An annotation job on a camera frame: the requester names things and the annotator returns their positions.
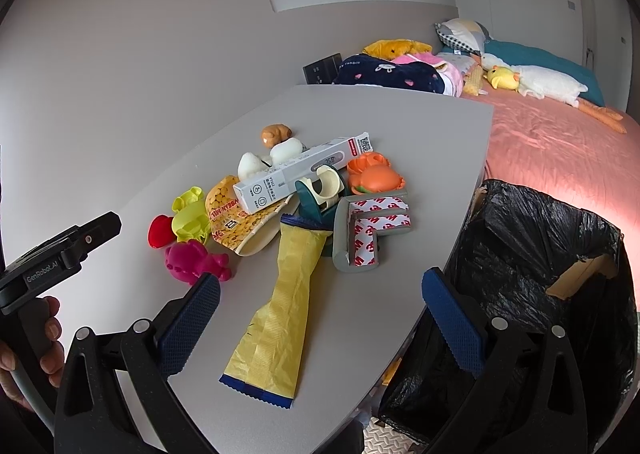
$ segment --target metal screw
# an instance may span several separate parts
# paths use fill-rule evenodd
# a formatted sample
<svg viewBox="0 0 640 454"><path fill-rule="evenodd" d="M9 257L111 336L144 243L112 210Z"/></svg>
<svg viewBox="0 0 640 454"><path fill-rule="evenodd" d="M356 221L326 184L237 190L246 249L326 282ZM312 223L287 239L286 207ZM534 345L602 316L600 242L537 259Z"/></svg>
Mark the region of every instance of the metal screw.
<svg viewBox="0 0 640 454"><path fill-rule="evenodd" d="M149 329L149 326L150 322L147 319L136 320L133 325L133 331L135 331L136 333L144 333Z"/></svg>
<svg viewBox="0 0 640 454"><path fill-rule="evenodd" d="M491 319L491 326L497 330L504 331L509 327L509 323L502 317L494 317Z"/></svg>
<svg viewBox="0 0 640 454"><path fill-rule="evenodd" d="M89 328L80 328L78 331L76 331L76 338L78 340L84 340L89 336L89 333Z"/></svg>
<svg viewBox="0 0 640 454"><path fill-rule="evenodd" d="M564 328L562 326L559 326L558 324L556 324L555 326L551 326L551 333L553 333L559 339L566 335L566 333L564 332Z"/></svg>

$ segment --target white box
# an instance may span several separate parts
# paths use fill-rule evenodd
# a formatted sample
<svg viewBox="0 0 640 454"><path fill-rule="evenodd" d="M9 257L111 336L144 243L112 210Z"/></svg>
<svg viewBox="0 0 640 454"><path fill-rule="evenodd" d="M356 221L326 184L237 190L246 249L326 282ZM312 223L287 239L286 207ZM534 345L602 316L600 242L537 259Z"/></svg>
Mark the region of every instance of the white box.
<svg viewBox="0 0 640 454"><path fill-rule="evenodd" d="M296 180L304 177L317 180L316 170L321 165L341 169L346 167L349 160L367 151L373 151L368 133L334 139L255 174L247 181L236 183L234 192L242 209L253 214L296 192Z"/></svg>

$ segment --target red heart toy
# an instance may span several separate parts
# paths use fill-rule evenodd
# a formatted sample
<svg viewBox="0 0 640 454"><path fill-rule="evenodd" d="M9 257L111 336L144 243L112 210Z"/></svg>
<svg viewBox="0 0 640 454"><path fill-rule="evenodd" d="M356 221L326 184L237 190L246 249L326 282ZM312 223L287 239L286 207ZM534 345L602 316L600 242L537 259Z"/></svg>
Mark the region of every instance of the red heart toy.
<svg viewBox="0 0 640 454"><path fill-rule="evenodd" d="M172 216L161 214L156 216L149 227L147 239L149 245L155 249L161 249L175 241L174 231L171 230Z"/></svg>

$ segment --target yellow snack wrapper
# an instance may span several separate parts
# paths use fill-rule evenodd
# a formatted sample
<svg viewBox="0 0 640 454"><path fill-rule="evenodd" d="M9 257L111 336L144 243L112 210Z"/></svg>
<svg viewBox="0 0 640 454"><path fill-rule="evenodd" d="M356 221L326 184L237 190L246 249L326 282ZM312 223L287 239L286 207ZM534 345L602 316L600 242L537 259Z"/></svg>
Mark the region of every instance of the yellow snack wrapper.
<svg viewBox="0 0 640 454"><path fill-rule="evenodd" d="M309 309L309 285L327 230L280 224L278 278L267 304L255 312L220 382L289 408L296 392Z"/></svg>
<svg viewBox="0 0 640 454"><path fill-rule="evenodd" d="M211 235L218 243L239 256L261 251L280 230L280 213L295 212L298 197L291 194L254 214L248 214L234 193L237 176L225 176L207 194L205 208L211 223Z"/></svg>

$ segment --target beige plastic clip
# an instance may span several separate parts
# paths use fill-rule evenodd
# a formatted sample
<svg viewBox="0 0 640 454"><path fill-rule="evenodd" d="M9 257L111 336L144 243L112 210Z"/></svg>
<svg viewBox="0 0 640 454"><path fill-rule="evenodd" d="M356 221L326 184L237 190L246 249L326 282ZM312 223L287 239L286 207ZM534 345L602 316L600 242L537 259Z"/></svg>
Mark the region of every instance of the beige plastic clip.
<svg viewBox="0 0 640 454"><path fill-rule="evenodd" d="M318 167L316 174L322 183L320 192L316 192L313 182L309 178L301 178L300 181L304 183L309 192L313 194L320 210L324 211L338 203L338 194L344 189L344 184L340 179L340 175L328 165Z"/></svg>

